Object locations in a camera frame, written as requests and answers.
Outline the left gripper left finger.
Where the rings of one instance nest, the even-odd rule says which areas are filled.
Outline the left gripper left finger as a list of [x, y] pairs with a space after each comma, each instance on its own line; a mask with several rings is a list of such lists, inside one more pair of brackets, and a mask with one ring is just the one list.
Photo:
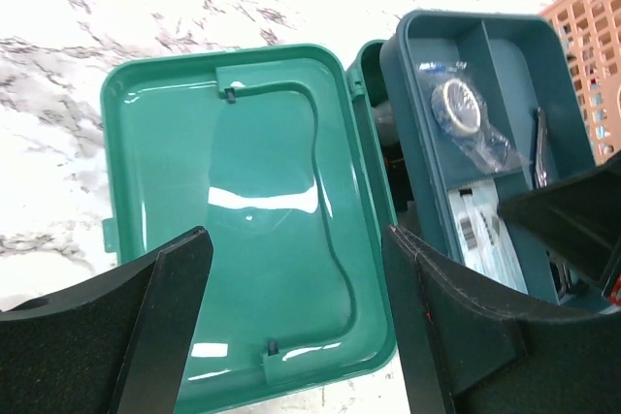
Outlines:
[[212, 255], [196, 227], [2, 312], [2, 412], [173, 412]]

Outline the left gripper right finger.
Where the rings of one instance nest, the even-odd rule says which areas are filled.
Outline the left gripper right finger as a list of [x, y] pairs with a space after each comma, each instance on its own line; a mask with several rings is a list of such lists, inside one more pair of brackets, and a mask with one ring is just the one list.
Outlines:
[[620, 316], [516, 292], [388, 226], [382, 259], [413, 413], [616, 413]]

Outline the dark blue divided tray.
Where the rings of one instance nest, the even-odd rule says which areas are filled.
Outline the dark blue divided tray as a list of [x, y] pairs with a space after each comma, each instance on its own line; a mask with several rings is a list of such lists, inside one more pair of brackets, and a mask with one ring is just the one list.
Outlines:
[[538, 16], [416, 10], [379, 64], [423, 239], [532, 297], [610, 304], [500, 202], [592, 169], [563, 48]]

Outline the teal medicine kit box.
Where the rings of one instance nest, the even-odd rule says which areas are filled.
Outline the teal medicine kit box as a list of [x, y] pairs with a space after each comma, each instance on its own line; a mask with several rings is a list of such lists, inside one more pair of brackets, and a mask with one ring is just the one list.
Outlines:
[[126, 62], [100, 93], [127, 263], [196, 226], [213, 259], [175, 409], [215, 413], [374, 372], [396, 340], [381, 259], [395, 219], [345, 71], [318, 45]]

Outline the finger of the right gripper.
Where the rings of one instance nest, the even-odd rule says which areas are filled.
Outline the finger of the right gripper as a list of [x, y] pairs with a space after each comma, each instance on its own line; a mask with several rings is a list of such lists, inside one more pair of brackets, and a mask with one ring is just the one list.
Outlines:
[[620, 155], [583, 174], [518, 195], [498, 213], [555, 252], [605, 298], [620, 296]]

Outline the brown bottle orange cap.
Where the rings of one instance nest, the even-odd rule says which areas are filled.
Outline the brown bottle orange cap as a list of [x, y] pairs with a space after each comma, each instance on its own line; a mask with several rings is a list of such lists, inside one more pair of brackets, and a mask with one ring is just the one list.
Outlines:
[[398, 143], [383, 145], [381, 152], [391, 190], [404, 190], [409, 179], [401, 146]]

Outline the blue mask packet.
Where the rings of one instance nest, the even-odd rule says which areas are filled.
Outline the blue mask packet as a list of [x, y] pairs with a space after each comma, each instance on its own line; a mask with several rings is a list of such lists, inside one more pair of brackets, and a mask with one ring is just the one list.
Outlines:
[[497, 213], [499, 198], [494, 181], [450, 190], [448, 200], [465, 266], [527, 294], [507, 226]]

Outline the clear tape roll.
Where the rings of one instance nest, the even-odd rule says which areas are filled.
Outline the clear tape roll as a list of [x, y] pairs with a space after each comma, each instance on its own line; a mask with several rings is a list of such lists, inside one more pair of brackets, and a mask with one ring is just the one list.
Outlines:
[[416, 66], [416, 76], [431, 89], [429, 105], [441, 131], [483, 173], [508, 173], [528, 164], [491, 123], [468, 62], [423, 62]]

